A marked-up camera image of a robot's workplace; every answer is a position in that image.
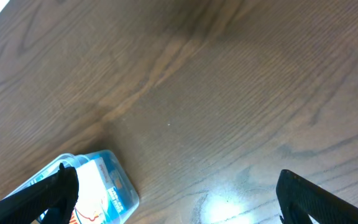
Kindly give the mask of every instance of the brown wood tabletop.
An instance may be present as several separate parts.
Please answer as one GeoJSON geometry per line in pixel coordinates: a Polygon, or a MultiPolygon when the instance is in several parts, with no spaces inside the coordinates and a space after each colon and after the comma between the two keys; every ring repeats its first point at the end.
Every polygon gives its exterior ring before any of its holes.
{"type": "Polygon", "coordinates": [[[128,223],[280,223],[282,169],[358,207],[358,1],[11,0],[0,200],[99,149],[128,223]]]}

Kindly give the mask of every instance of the clear plastic case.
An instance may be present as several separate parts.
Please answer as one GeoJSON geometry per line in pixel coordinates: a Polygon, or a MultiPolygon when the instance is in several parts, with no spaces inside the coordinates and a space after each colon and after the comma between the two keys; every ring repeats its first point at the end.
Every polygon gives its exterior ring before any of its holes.
{"type": "MultiPolygon", "coordinates": [[[[56,173],[60,163],[76,168],[80,184],[70,223],[124,223],[139,206],[135,188],[109,150],[77,156],[62,154],[8,196],[56,173]]],[[[40,223],[46,212],[33,223],[40,223]]]]}

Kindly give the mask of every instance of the red line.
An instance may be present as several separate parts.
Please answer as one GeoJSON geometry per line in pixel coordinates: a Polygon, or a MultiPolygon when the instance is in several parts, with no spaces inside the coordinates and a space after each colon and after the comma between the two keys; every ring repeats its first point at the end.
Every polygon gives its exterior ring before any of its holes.
{"type": "Polygon", "coordinates": [[[91,219],[91,218],[85,217],[83,214],[81,214],[81,212],[78,211],[77,208],[74,207],[74,209],[75,209],[75,210],[78,212],[78,214],[80,214],[83,218],[85,218],[85,219],[87,219],[87,220],[89,220],[89,221],[91,221],[91,222],[93,222],[96,218],[99,217],[99,215],[96,215],[93,219],[91,219]]]}

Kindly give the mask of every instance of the transparent blue container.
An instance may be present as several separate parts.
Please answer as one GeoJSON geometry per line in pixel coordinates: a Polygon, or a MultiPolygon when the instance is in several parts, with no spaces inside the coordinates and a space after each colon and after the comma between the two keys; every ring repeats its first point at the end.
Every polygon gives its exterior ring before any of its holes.
{"type": "MultiPolygon", "coordinates": [[[[124,223],[139,206],[139,196],[109,150],[86,155],[58,156],[8,196],[55,174],[59,164],[75,167],[80,190],[70,224],[124,223]]],[[[40,223],[47,211],[33,223],[40,223]]]]}

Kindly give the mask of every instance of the wooden table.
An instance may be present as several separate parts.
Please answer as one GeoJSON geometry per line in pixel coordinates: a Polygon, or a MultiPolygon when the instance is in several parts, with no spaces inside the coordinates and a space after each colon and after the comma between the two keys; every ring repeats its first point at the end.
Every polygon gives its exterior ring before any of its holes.
{"type": "Polygon", "coordinates": [[[358,206],[358,1],[11,0],[0,199],[99,149],[128,223],[279,223],[281,169],[358,206]]]}

